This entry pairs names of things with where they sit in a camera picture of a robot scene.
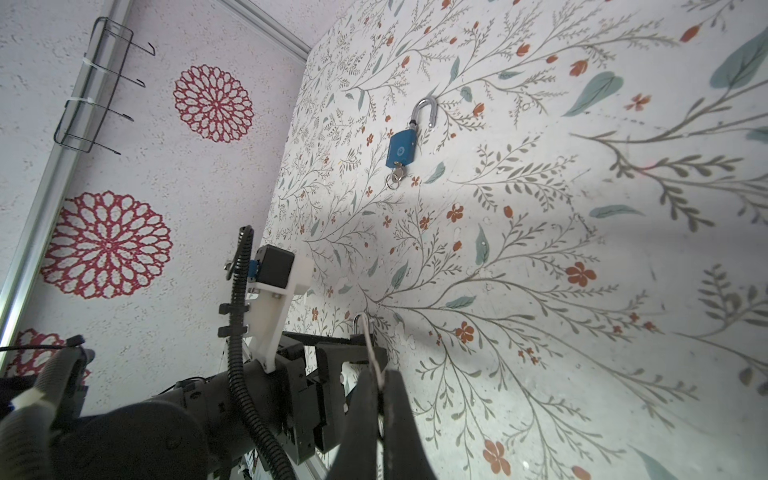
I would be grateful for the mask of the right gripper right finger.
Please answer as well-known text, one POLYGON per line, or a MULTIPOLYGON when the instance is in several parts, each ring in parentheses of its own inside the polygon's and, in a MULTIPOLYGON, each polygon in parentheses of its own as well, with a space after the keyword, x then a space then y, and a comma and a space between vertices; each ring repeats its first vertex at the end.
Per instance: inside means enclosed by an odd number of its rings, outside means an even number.
POLYGON ((384 478, 435 480, 399 371, 384 372, 381 399, 384 478))

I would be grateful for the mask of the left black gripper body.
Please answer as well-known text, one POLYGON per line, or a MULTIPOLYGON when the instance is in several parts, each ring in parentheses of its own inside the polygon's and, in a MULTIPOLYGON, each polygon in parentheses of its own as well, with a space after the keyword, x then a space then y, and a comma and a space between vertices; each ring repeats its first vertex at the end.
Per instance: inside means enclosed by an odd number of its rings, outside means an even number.
POLYGON ((57 479, 225 478, 255 450, 251 424, 291 464, 341 443, 353 394, 345 365, 369 361, 364 337, 287 333, 276 369, 245 361, 231 375, 194 377, 140 403, 84 417, 53 443, 57 479))

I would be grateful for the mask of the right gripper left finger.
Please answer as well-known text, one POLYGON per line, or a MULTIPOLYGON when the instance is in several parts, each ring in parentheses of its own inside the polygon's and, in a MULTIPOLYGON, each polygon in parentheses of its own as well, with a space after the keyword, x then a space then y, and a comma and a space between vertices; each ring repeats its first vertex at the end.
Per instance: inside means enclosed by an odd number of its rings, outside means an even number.
POLYGON ((378 388, 372 374, 363 371, 352 396, 328 480, 377 478, 378 400, 378 388))

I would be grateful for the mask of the blue padlock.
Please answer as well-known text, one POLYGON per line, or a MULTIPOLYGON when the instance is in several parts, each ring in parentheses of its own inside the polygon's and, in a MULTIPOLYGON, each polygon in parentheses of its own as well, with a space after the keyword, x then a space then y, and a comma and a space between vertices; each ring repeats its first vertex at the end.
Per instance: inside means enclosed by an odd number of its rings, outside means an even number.
POLYGON ((429 110, 428 127, 434 128, 437 121, 438 102, 433 96, 422 98, 412 110, 412 114, 405 130, 394 134, 389 141, 386 157, 386 167, 397 169, 410 165, 415 158, 416 144, 419 137, 419 115, 427 108, 429 110))

